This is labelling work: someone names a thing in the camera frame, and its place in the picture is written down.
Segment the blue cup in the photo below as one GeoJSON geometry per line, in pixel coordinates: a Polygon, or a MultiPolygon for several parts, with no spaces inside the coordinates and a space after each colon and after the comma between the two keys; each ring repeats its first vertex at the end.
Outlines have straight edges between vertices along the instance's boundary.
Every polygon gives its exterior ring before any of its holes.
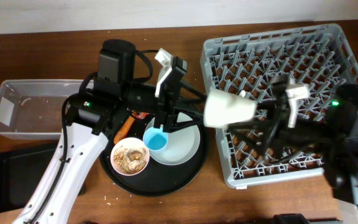
{"type": "Polygon", "coordinates": [[[168,134],[162,128],[148,128],[142,138],[145,146],[154,152],[164,151],[168,143],[168,134]]]}

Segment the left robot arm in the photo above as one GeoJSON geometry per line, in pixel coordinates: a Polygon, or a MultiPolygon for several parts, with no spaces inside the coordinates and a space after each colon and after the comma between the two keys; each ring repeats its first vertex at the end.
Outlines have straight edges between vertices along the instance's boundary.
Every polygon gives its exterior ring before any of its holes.
{"type": "Polygon", "coordinates": [[[193,105],[206,97],[194,91],[186,99],[182,90],[186,62],[164,50],[155,51],[161,64],[156,85],[149,77],[134,77],[137,58],[152,67],[147,52],[126,40],[104,41],[97,71],[89,74],[77,93],[62,105],[62,134],[55,153],[17,223],[66,223],[86,176],[133,112],[155,117],[155,126],[166,133],[201,124],[202,113],[193,105]]]}

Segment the orange carrot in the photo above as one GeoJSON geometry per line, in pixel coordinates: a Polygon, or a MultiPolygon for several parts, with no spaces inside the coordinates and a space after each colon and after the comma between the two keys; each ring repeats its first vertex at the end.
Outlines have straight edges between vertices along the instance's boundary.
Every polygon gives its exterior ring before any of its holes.
{"type": "Polygon", "coordinates": [[[124,138],[126,138],[126,136],[127,136],[128,132],[129,132],[130,128],[132,127],[134,121],[135,121],[135,119],[133,117],[131,117],[131,116],[127,118],[125,123],[122,125],[120,130],[115,135],[114,140],[113,140],[114,144],[117,144],[119,141],[121,141],[124,138]]]}

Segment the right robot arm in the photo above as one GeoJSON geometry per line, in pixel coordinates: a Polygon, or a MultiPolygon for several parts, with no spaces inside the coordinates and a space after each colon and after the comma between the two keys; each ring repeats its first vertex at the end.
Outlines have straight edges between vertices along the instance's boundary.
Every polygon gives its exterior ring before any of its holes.
{"type": "Polygon", "coordinates": [[[343,222],[358,223],[358,85],[337,87],[323,121],[297,117],[298,100],[310,96],[305,84],[275,81],[273,95],[257,104],[267,118],[229,124],[228,130],[261,156],[271,149],[273,164],[293,165],[302,153],[321,155],[343,222]]]}

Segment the red snack wrapper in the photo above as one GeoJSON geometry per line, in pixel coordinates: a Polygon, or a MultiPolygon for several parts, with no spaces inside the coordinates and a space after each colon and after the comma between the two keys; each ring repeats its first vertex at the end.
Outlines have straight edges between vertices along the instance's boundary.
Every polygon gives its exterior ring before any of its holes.
{"type": "Polygon", "coordinates": [[[132,115],[133,115],[134,118],[142,120],[142,119],[146,118],[149,114],[146,113],[146,112],[137,112],[137,111],[134,111],[134,112],[132,113],[132,115]]]}

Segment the white cup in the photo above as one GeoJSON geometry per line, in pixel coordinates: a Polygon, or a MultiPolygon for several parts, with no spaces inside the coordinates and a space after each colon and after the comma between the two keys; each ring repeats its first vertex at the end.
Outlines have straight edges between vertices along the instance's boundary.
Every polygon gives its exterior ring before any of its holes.
{"type": "Polygon", "coordinates": [[[222,90],[211,90],[206,98],[203,124],[208,128],[226,129],[230,124],[250,121],[257,102],[222,90]]]}

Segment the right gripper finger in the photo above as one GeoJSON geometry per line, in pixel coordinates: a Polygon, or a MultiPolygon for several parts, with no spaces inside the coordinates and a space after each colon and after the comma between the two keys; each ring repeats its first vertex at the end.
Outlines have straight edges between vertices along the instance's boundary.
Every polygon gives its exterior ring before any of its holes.
{"type": "Polygon", "coordinates": [[[274,101],[257,103],[258,110],[274,110],[274,101]]]}
{"type": "Polygon", "coordinates": [[[269,148],[271,136],[270,121],[246,121],[229,124],[227,130],[251,149],[264,156],[269,148]]]}

